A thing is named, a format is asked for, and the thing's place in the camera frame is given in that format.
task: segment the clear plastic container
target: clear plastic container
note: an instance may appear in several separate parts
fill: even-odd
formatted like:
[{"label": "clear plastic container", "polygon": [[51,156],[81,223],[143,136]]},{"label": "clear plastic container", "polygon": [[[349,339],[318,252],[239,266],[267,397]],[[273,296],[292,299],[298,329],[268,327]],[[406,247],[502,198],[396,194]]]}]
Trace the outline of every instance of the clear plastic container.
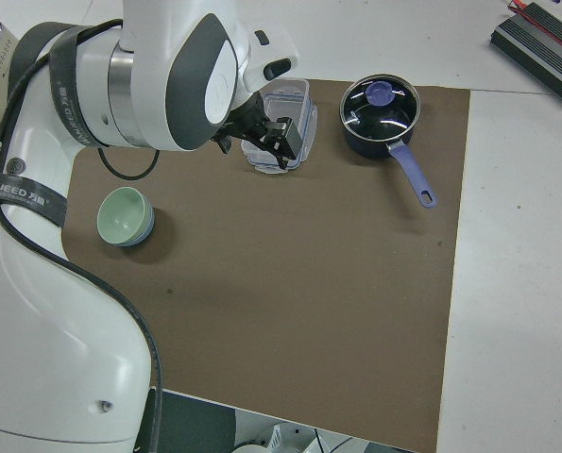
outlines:
[{"label": "clear plastic container", "polygon": [[287,173],[295,170],[308,159],[312,143],[315,139],[317,109],[309,96],[310,84],[304,79],[281,78],[270,82],[261,90],[264,99],[264,112],[272,121],[281,117],[291,118],[303,140],[303,145],[298,152],[298,157],[287,162],[287,168],[282,170],[277,160],[267,151],[247,141],[241,141],[243,153],[248,162],[256,170],[268,173]]}]

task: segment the velcro strap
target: velcro strap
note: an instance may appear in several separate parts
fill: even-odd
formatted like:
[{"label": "velcro strap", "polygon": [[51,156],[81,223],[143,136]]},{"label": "velcro strap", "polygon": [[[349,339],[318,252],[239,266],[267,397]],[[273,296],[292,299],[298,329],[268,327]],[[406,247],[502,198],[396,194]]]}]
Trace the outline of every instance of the velcro strap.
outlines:
[{"label": "velcro strap", "polygon": [[77,94],[77,35],[86,26],[65,31],[50,49],[50,88],[56,112],[71,136],[84,146],[101,147],[85,123]]},{"label": "velcro strap", "polygon": [[0,173],[0,201],[33,210],[64,227],[66,198],[33,179]]}]

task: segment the handle hole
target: handle hole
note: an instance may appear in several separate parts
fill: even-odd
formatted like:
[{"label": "handle hole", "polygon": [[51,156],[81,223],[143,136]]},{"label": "handle hole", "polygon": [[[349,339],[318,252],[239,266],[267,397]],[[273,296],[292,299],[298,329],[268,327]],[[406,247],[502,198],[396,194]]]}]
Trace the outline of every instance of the handle hole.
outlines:
[{"label": "handle hole", "polygon": [[428,191],[423,191],[421,193],[421,198],[423,198],[423,203],[425,203],[426,205],[429,205],[434,201]]}]

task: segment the white robotic arm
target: white robotic arm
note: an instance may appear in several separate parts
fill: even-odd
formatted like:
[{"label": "white robotic arm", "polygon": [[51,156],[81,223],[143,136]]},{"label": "white robotic arm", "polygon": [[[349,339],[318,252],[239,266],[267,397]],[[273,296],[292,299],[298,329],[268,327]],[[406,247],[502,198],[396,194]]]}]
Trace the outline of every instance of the white robotic arm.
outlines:
[{"label": "white robotic arm", "polygon": [[47,68],[32,77],[15,125],[0,134],[0,452],[128,453],[142,420],[156,354],[147,326],[66,260],[60,223],[21,203],[66,196],[81,131],[166,150],[207,140],[228,150],[230,135],[280,165],[301,145],[290,120],[265,116],[257,93],[297,62],[276,26],[241,24],[228,0],[126,0],[124,9],[123,28],[78,46],[72,77]]}]

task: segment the red wire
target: red wire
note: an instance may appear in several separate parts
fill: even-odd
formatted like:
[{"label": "red wire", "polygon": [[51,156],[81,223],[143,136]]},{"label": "red wire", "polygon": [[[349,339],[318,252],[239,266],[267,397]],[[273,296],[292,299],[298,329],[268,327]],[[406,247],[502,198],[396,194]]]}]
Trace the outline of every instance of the red wire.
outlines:
[{"label": "red wire", "polygon": [[519,4],[522,4],[522,2],[520,0],[513,0],[512,3],[514,3],[516,6],[515,7],[511,7],[511,6],[507,7],[510,11],[519,14],[524,19],[526,19],[528,22],[530,22],[532,25],[534,25],[536,28],[540,29],[545,34],[549,35],[549,37],[552,38],[555,42],[562,45],[562,40],[560,40],[557,36],[555,36],[545,26],[543,26],[542,24],[537,22],[530,14],[526,13],[526,11],[524,11],[524,9],[519,6]]}]

